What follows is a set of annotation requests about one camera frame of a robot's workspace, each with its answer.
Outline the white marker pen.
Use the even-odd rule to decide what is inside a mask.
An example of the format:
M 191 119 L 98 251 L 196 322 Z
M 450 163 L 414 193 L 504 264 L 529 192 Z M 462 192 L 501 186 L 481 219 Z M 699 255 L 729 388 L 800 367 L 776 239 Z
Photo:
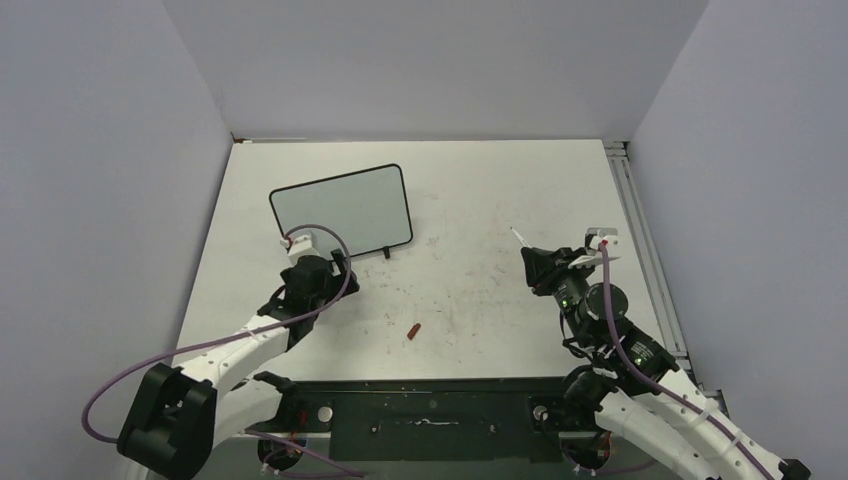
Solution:
M 522 248 L 529 248 L 530 247 L 530 244 L 527 242 L 527 240 L 515 228 L 511 227 L 510 231 L 514 235 L 514 237 L 517 239 L 517 241 L 519 242 L 519 244 L 521 245 Z

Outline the black framed whiteboard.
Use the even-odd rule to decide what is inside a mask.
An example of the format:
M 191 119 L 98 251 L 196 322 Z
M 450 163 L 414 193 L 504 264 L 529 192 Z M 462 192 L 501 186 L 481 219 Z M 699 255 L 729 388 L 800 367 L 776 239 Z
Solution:
M 287 237 L 309 235 L 328 258 L 340 236 L 352 257 L 410 243 L 414 238 L 401 167 L 390 163 L 275 189 L 269 202 Z

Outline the red marker cap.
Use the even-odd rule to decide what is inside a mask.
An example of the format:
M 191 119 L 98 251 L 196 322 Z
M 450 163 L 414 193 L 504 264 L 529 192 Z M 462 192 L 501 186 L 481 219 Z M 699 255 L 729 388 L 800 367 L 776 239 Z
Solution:
M 408 340 L 413 340 L 415 338 L 415 336 L 418 334 L 418 332 L 420 331 L 421 327 L 422 327 L 422 325 L 420 323 L 415 323 L 410 328 L 410 330 L 407 332 L 406 338 Z

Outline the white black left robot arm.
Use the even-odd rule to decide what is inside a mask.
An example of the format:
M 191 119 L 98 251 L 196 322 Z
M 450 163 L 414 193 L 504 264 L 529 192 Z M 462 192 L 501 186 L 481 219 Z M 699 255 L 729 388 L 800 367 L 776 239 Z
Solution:
M 250 426 L 290 428 L 298 403 L 281 377 L 261 371 L 312 332 L 319 314 L 358 292 L 350 258 L 303 254 L 281 273 L 282 286 L 234 335 L 203 345 L 177 366 L 147 370 L 116 442 L 122 456 L 167 479 L 192 479 L 226 437 Z

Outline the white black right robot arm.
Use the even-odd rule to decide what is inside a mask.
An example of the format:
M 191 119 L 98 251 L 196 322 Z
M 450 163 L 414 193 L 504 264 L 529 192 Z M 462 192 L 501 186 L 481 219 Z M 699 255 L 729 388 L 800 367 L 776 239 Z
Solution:
M 588 248 L 520 250 L 526 283 L 559 308 L 563 345 L 589 363 L 565 394 L 569 421 L 623 437 L 683 479 L 809 479 L 723 413 L 675 357 L 627 317 L 611 281 L 610 238 Z

